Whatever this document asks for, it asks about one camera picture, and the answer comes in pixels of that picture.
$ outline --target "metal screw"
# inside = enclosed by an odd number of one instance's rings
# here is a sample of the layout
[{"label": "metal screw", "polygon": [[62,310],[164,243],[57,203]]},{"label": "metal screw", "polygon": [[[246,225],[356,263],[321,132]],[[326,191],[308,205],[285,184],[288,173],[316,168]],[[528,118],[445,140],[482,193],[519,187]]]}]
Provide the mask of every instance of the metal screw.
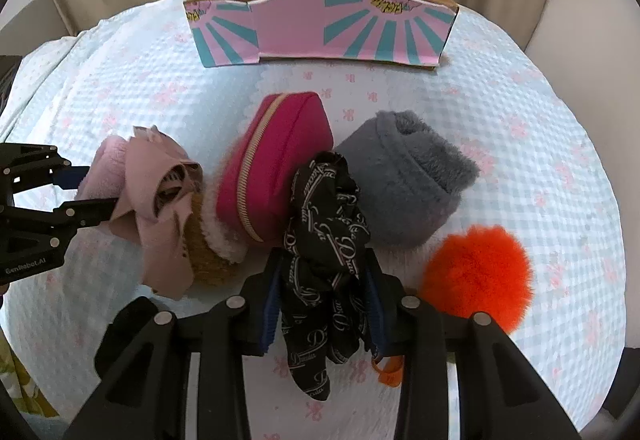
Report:
[{"label": "metal screw", "polygon": [[157,325],[168,325],[173,318],[174,316],[171,314],[171,312],[167,312],[166,310],[164,310],[162,312],[158,312],[155,315],[154,321]]},{"label": "metal screw", "polygon": [[401,300],[402,306],[405,308],[418,308],[420,306],[420,300],[415,295],[406,295]]},{"label": "metal screw", "polygon": [[474,321],[480,326],[487,326],[491,324],[491,316],[485,312],[476,312],[474,314]]},{"label": "metal screw", "polygon": [[245,303],[246,301],[244,300],[244,297],[242,297],[241,295],[233,295],[226,300],[226,305],[229,308],[242,308]]}]

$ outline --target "orange pom-pom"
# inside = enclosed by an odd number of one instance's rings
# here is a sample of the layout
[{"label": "orange pom-pom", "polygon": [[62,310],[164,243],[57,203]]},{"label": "orange pom-pom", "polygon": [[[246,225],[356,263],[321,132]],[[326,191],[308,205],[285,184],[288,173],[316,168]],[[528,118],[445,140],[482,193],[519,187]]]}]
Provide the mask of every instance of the orange pom-pom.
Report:
[{"label": "orange pom-pom", "polygon": [[531,303],[531,277],[526,252],[503,227],[473,226],[445,238],[427,263],[419,295],[459,317],[487,312],[510,333]]}]

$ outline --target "open box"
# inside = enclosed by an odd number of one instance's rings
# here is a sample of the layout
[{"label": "open box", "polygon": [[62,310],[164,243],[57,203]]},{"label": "open box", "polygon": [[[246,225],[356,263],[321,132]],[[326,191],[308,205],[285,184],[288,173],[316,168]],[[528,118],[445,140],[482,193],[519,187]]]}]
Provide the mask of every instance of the open box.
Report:
[{"label": "open box", "polygon": [[187,0],[205,67],[260,58],[341,58],[437,66],[453,0]]}]

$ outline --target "gold zipper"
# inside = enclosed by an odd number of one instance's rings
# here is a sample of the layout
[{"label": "gold zipper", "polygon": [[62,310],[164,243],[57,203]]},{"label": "gold zipper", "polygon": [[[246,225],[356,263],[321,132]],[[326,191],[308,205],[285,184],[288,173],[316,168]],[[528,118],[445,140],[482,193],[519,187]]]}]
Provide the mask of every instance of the gold zipper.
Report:
[{"label": "gold zipper", "polygon": [[269,121],[271,121],[273,114],[278,109],[278,106],[280,106],[288,95],[289,94],[280,94],[271,102],[269,107],[263,113],[262,119],[260,119],[260,122],[251,137],[251,141],[249,141],[249,144],[246,147],[244,157],[242,157],[242,164],[240,165],[238,189],[236,191],[236,198],[238,199],[238,216],[240,217],[244,230],[256,242],[263,242],[264,240],[258,236],[258,233],[255,232],[254,227],[251,225],[251,220],[249,220],[249,213],[246,207],[246,185],[249,179],[249,172],[251,171],[251,163],[254,161],[255,152],[258,150],[258,145],[260,144],[262,135],[264,134]]}]

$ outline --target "blue and white checkered bedsheet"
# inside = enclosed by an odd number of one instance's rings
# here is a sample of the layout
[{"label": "blue and white checkered bedsheet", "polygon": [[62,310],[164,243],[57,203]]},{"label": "blue and white checkered bedsheet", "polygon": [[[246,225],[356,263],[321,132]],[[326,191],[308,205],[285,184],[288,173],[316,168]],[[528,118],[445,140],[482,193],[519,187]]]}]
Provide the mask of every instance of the blue and white checkered bedsheet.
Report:
[{"label": "blue and white checkered bedsheet", "polygon": [[[471,224],[516,234],[534,267],[535,298],[513,340],[582,428],[600,408],[624,344],[618,208],[584,129],[509,37],[463,8],[434,72],[321,61],[206,69],[181,2],[126,11],[31,54],[0,117],[0,138],[55,144],[63,157],[88,164],[106,135],[158,125],[211,171],[270,93],[318,92],[337,142],[377,110],[415,110],[478,162],[481,178],[425,246],[379,251],[383,267],[416,285],[446,234]],[[72,195],[46,187],[16,203],[49,210]],[[64,267],[14,283],[5,299],[3,330],[67,418],[98,382],[92,360],[108,322],[132,297],[148,294],[138,286],[140,259],[132,244],[85,229]],[[242,275],[260,261],[253,257]],[[241,281],[194,288],[173,308],[204,311]],[[331,367],[326,403],[297,390],[285,355],[278,335],[266,357],[245,359],[254,438],[392,438],[399,392],[377,382],[364,353]],[[454,376],[450,404],[450,437],[457,438]]]}]

